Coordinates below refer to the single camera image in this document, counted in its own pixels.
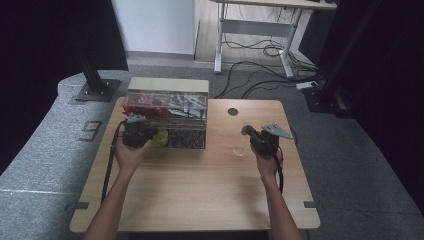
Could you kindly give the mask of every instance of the gray carpet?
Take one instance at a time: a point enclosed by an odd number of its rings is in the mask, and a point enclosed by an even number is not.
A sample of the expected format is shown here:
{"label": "gray carpet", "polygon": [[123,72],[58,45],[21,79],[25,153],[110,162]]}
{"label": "gray carpet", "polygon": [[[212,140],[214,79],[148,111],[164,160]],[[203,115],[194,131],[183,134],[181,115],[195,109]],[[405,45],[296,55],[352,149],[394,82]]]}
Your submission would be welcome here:
{"label": "gray carpet", "polygon": [[[243,84],[249,74],[235,71],[230,88]],[[63,80],[51,110],[0,176],[0,239],[82,237],[69,230],[75,203],[115,101],[125,96],[132,76],[206,79],[210,81],[210,97],[214,97],[224,88],[228,71],[215,75],[212,69],[130,66],[130,73],[101,71],[101,76],[122,80],[111,102],[74,104],[72,97],[85,80],[81,74]],[[263,80],[275,78],[255,74],[251,83],[224,98],[240,98],[248,86]],[[276,84],[264,87],[272,89]],[[424,239],[423,216],[355,120],[309,112],[302,93],[293,87],[257,89],[249,98],[281,101],[296,132],[298,151],[321,218],[318,229],[302,231],[304,239]],[[87,121],[101,121],[97,135],[82,131]],[[208,239],[207,234],[141,235],[144,239],[196,239],[196,236]],[[266,234],[257,233],[215,236],[267,238]],[[127,235],[120,234],[119,238],[126,239]]]}

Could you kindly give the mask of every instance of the power strip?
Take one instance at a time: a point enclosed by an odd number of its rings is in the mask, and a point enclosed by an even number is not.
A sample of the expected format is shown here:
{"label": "power strip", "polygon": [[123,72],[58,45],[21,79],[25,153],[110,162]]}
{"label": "power strip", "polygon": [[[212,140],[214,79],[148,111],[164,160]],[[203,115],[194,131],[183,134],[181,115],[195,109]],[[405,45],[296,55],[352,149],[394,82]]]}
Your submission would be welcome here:
{"label": "power strip", "polygon": [[302,90],[304,88],[311,88],[311,87],[318,87],[318,83],[316,83],[315,81],[312,81],[312,82],[296,84],[297,90]]}

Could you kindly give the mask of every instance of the white wall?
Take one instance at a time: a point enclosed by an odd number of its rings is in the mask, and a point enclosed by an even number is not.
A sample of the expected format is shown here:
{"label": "white wall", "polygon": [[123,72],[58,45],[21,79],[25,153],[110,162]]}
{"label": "white wall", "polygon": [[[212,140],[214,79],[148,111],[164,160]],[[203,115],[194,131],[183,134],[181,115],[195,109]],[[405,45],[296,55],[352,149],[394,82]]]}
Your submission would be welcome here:
{"label": "white wall", "polygon": [[198,0],[112,0],[126,51],[194,54]]}

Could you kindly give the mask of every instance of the right hand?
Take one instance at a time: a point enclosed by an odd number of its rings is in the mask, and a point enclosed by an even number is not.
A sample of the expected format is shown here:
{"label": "right hand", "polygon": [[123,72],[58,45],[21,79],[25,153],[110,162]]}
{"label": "right hand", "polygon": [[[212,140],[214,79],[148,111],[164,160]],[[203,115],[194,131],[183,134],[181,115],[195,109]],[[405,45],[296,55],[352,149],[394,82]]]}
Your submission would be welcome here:
{"label": "right hand", "polygon": [[[272,156],[263,156],[258,154],[252,145],[250,145],[250,148],[252,149],[253,153],[256,155],[258,170],[259,170],[259,173],[261,174],[262,181],[276,182],[275,175],[277,173],[277,165],[275,164],[275,161],[272,158]],[[277,151],[277,158],[279,162],[281,163],[283,156],[280,151]]]}

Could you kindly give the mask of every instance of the wooden table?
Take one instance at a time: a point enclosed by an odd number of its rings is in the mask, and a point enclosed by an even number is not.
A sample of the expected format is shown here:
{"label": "wooden table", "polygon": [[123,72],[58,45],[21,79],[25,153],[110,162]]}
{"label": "wooden table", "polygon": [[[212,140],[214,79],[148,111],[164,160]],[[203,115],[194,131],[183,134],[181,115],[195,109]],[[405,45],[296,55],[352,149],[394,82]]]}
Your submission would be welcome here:
{"label": "wooden table", "polygon": [[[124,120],[118,99],[97,156],[91,168],[70,228],[85,232],[100,206],[109,147],[118,123]],[[228,114],[236,108],[238,115]],[[269,230],[264,187],[256,159],[248,149],[242,157],[233,153],[234,144],[249,141],[240,135],[246,121],[261,129],[277,123],[289,132],[282,104],[273,100],[210,99],[206,149],[152,148],[131,180],[119,231],[226,231]],[[317,228],[315,208],[305,208],[312,195],[292,140],[280,138],[283,149],[285,186],[283,196],[301,229]],[[118,172],[116,161],[110,176]]]}
{"label": "wooden table", "polygon": [[[335,10],[337,5],[333,3],[326,3],[324,0],[320,2],[308,0],[210,0],[212,2],[220,3],[221,11],[219,16],[218,25],[218,46],[215,50],[215,73],[221,73],[222,62],[222,34],[247,34],[247,35],[260,35],[260,36],[274,36],[287,38],[284,50],[280,50],[280,59],[283,63],[284,70],[288,78],[293,78],[293,71],[291,70],[290,63],[287,55],[290,46],[293,42],[294,34],[299,23],[300,16],[303,9],[316,9],[316,10]],[[227,4],[246,4],[256,6],[271,6],[271,7],[287,7],[295,8],[294,21],[290,24],[271,23],[271,22],[255,22],[245,20],[230,20],[225,18],[225,8]]]}

